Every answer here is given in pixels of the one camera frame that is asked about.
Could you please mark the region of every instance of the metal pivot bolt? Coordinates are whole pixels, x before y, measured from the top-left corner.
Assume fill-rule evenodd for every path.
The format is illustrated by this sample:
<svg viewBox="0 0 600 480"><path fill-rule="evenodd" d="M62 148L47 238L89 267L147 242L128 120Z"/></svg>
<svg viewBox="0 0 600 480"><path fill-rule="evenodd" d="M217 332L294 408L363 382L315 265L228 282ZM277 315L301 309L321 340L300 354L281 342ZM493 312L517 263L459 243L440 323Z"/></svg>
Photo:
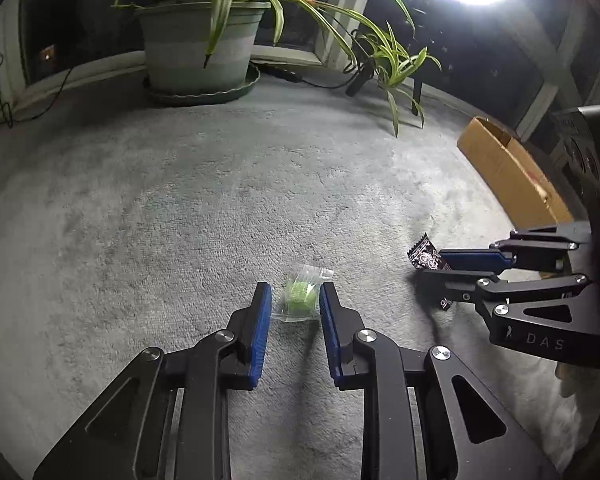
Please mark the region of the metal pivot bolt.
<svg viewBox="0 0 600 480"><path fill-rule="evenodd" d="M158 357L160 357L160 349L155 346L142 350L142 358L145 361L155 361Z"/></svg>
<svg viewBox="0 0 600 480"><path fill-rule="evenodd" d="M446 361L451 357L451 350L446 346L434 346L431 349L431 355L441 361Z"/></svg>
<svg viewBox="0 0 600 480"><path fill-rule="evenodd" d="M228 343L234 338L234 333L231 330L223 328L216 332L216 339L221 343Z"/></svg>
<svg viewBox="0 0 600 480"><path fill-rule="evenodd" d="M378 334L376 334L373 330L369 330L368 328L363 328L360 330L360 332L358 332L358 339L360 339L360 341L364 341L365 343L371 343L372 341L375 341L377 337Z"/></svg>

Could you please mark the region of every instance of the light green plant pot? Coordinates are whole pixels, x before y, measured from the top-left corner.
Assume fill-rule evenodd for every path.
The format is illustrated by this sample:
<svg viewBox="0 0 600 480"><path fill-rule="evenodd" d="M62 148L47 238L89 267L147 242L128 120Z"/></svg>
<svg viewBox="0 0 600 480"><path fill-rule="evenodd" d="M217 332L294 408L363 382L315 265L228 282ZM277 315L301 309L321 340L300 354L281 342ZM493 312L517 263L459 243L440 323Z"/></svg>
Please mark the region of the light green plant pot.
<svg viewBox="0 0 600 480"><path fill-rule="evenodd" d="M152 89L165 94L224 92L244 82L253 41L269 2L234 2L216 51L205 63L209 2L138 9Z"/></svg>

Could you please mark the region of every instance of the blue gripper pad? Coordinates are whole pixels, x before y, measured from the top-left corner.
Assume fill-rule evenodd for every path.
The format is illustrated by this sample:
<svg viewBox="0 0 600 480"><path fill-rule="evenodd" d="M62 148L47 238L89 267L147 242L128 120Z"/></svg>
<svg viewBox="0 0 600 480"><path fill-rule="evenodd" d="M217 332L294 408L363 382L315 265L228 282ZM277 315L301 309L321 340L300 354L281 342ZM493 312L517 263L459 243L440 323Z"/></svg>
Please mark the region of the blue gripper pad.
<svg viewBox="0 0 600 480"><path fill-rule="evenodd" d="M267 349L267 335L269 335L269 322L271 321L271 285L264 283L262 299L258 306L258 319L251 340L251 365L249 368L249 384L252 388L258 386L262 376L264 352Z"/></svg>
<svg viewBox="0 0 600 480"><path fill-rule="evenodd" d="M320 286L320 318L322 319L322 333L324 334L324 345L327 351L327 361L333 384L338 387L342 377L340 342L336 333L331 306L324 291L324 285Z"/></svg>
<svg viewBox="0 0 600 480"><path fill-rule="evenodd" d="M480 270L500 274L513 267L513 260L499 250L441 250L442 257L453 270Z"/></svg>

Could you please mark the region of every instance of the gray carpet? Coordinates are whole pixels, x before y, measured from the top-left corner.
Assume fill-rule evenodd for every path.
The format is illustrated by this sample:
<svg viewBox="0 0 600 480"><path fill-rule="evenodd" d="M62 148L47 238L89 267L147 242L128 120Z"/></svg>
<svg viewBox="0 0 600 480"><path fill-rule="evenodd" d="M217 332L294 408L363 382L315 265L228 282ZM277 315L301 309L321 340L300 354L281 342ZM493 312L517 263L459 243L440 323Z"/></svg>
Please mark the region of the gray carpet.
<svg viewBox="0 0 600 480"><path fill-rule="evenodd" d="M298 262L334 269L342 303L398 344L452 348L566 464L600 393L563 398L554 363L490 345L470 306L414 300L424 231L442 248L510 229L456 149L468 117L424 100L424 130L405 114L395 139L372 93L264 78L230 104L155 108L139 77L0 128L0 450L25 479L138 351L192 346L258 280L279 298ZM235 479L359 476L362 393L333 387L317 324L272 322L259 388L230 402Z"/></svg>

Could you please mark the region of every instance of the open brown box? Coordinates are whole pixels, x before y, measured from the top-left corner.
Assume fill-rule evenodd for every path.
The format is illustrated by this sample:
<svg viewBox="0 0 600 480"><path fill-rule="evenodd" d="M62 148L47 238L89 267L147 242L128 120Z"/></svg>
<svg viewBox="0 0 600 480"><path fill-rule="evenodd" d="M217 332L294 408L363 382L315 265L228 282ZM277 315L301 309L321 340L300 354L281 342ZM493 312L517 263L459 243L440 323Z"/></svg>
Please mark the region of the open brown box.
<svg viewBox="0 0 600 480"><path fill-rule="evenodd" d="M573 216L522 145L487 119L475 117L458 148L480 173L518 229L573 222Z"/></svg>

